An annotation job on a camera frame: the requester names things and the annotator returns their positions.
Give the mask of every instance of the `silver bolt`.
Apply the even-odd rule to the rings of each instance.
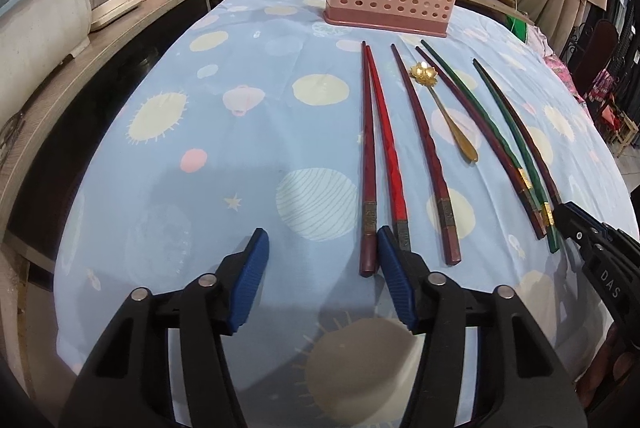
[[[198,284],[203,287],[211,287],[215,285],[217,281],[218,279],[216,278],[216,275],[211,273],[203,274],[198,278]]]
[[[509,287],[508,285],[499,285],[498,286],[498,294],[505,299],[513,298],[516,296],[515,291]]]
[[[149,291],[147,291],[144,287],[138,287],[134,289],[131,293],[131,299],[136,302],[142,302],[147,296],[149,296]]]
[[[447,277],[442,273],[429,273],[427,280],[433,285],[444,285],[447,283]]]

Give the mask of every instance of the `white plastic bin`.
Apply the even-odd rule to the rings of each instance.
[[[0,7],[0,128],[68,54],[89,45],[89,0],[10,0]]]

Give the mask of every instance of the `spoon handle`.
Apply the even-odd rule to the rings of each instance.
[[[447,125],[449,126],[451,134],[453,135],[453,139],[456,141],[458,148],[460,148],[462,155],[464,155],[471,163],[478,162],[478,152],[476,151],[474,146],[471,144],[471,141],[469,141],[466,138],[466,135],[464,134],[464,132],[462,132],[462,130],[459,129],[459,127],[456,125],[453,119],[451,119],[451,116],[449,115],[447,110],[444,108],[444,105],[440,101],[440,98],[436,94],[435,90],[433,90],[433,87],[427,87],[427,88],[429,89],[429,92],[433,96],[434,101],[438,105],[440,112],[444,116],[444,119],[447,122]]]

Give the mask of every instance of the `gold spoon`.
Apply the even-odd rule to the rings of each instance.
[[[440,112],[444,116],[451,134],[453,135],[453,139],[456,141],[456,144],[462,152],[462,155],[465,156],[466,159],[469,160],[469,162],[478,162],[478,152],[471,144],[471,141],[466,138],[466,135],[462,132],[462,130],[459,129],[453,119],[451,119],[451,116],[444,108],[444,105],[440,101],[440,98],[436,94],[435,90],[433,90],[433,85],[438,82],[436,79],[436,74],[436,69],[430,67],[427,62],[421,62],[411,67],[411,76],[415,78],[415,81],[429,89],[429,92],[433,96],[433,99],[438,105]]]

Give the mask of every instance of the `blue tablecloth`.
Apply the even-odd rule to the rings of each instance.
[[[460,236],[463,260],[447,267],[424,154],[390,50],[396,43],[412,65],[420,37],[330,26],[323,7],[324,0],[225,0],[135,90],[95,153],[66,224],[54,285],[59,355],[78,371],[133,288],[182,288],[262,227],[271,241],[264,281],[247,324],[224,341],[249,425],[397,425],[422,341],[396,319],[382,276],[358,276],[366,40],[396,138],[412,248],[461,286],[514,286],[577,375],[607,320],[576,273],[575,249],[551,255],[546,241],[536,240],[501,164],[461,105],[436,86],[478,149],[476,165],[463,161],[428,91],[417,87]],[[564,200],[638,237],[609,150],[541,58],[500,24],[458,7],[449,37],[427,40],[519,155],[472,59],[489,66]],[[376,157],[382,226],[390,218],[382,148]],[[173,333],[171,340],[175,365]],[[468,418],[473,399],[472,330],[466,352],[459,420]],[[184,420],[180,393],[175,404]]]

